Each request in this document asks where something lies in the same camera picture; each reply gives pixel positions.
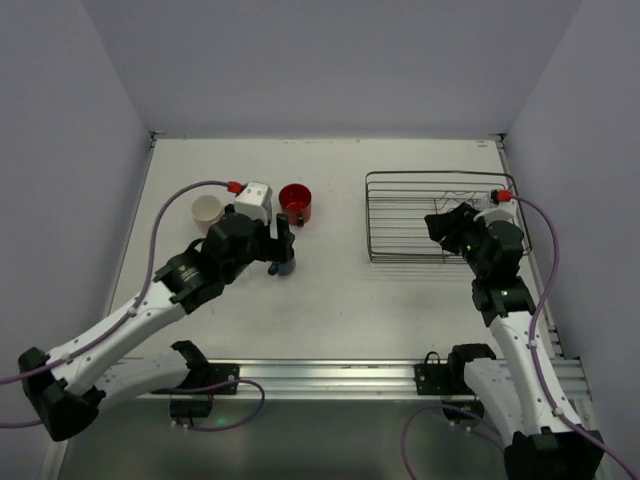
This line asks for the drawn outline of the dark blue small cup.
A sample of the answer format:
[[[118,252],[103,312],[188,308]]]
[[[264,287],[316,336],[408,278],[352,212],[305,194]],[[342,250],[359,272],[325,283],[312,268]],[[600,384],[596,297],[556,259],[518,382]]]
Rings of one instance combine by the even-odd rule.
[[[277,263],[276,266],[277,266],[277,274],[279,276],[288,276],[296,268],[296,258],[291,257],[290,259],[284,262]]]

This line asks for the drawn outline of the red mug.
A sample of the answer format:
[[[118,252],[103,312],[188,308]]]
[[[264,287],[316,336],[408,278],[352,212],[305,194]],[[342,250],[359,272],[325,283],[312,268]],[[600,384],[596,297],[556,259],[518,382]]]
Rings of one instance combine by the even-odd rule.
[[[303,227],[311,218],[312,193],[310,189],[299,183],[284,186],[278,194],[281,212],[287,216],[288,223]]]

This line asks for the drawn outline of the pink mug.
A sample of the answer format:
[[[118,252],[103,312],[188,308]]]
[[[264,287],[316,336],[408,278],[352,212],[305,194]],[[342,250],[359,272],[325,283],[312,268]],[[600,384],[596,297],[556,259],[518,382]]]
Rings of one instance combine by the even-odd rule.
[[[223,213],[223,204],[214,195],[199,196],[191,206],[192,218],[203,234],[207,234],[210,227],[220,220]]]

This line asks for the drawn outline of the clear faceted glass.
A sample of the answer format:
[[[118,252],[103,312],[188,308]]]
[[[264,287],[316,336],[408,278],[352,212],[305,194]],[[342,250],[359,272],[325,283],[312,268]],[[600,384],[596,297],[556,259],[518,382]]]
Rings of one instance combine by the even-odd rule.
[[[482,196],[474,198],[472,201],[472,206],[478,211],[484,211],[490,208],[494,208],[496,204],[491,200],[490,196]]]

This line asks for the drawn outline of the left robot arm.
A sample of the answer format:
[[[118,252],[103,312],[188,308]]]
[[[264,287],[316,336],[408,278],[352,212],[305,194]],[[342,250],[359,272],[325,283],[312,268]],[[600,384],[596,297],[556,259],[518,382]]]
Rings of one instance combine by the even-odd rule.
[[[214,373],[188,340],[174,342],[136,369],[123,357],[155,333],[221,296],[253,262],[271,275],[295,267],[295,236],[286,215],[270,226],[231,211],[158,270],[149,270],[141,291],[119,310],[64,345],[32,347],[18,359],[22,388],[54,441],[85,430],[101,410],[141,394],[205,394],[238,383]]]

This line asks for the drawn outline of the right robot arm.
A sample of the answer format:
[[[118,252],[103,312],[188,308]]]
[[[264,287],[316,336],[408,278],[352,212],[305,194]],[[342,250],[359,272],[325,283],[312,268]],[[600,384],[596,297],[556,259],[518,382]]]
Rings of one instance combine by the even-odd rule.
[[[451,378],[479,397],[504,445],[510,479],[592,479],[603,457],[598,432],[585,430],[548,358],[536,307],[519,275],[524,233],[514,202],[479,211],[467,203],[425,216],[429,237],[471,269],[472,300],[504,360],[482,345],[450,355]]]

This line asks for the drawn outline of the aluminium rail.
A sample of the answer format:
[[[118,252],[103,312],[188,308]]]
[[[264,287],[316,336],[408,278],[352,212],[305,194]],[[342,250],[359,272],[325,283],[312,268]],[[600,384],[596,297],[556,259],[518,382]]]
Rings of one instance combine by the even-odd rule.
[[[147,369],[148,359],[125,359],[116,364],[115,373],[107,373],[106,386],[116,385],[117,378],[125,378],[131,372]],[[134,390],[133,398],[173,387],[165,385],[161,379],[168,370],[161,362],[150,360],[151,390],[144,386]],[[577,360],[552,360],[561,387],[570,400],[590,398],[584,371]],[[193,386],[175,387],[193,389],[206,387],[225,381],[247,379],[254,381],[265,390],[267,399],[277,400],[408,400],[414,397],[460,400],[474,396],[467,387],[438,386],[433,375],[424,374],[424,365],[412,361],[263,361],[245,363],[210,363],[210,373],[205,380],[197,380]]]

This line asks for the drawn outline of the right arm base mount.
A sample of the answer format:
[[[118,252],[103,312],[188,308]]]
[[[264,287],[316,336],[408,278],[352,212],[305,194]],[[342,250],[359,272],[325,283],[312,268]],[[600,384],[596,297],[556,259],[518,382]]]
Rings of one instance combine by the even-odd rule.
[[[466,364],[483,358],[495,360],[496,355],[488,345],[480,343],[455,345],[445,360],[435,351],[428,352],[422,362],[413,365],[416,393],[441,399],[455,396],[472,397],[472,400],[444,401],[444,404],[483,418],[484,406],[463,378]]]

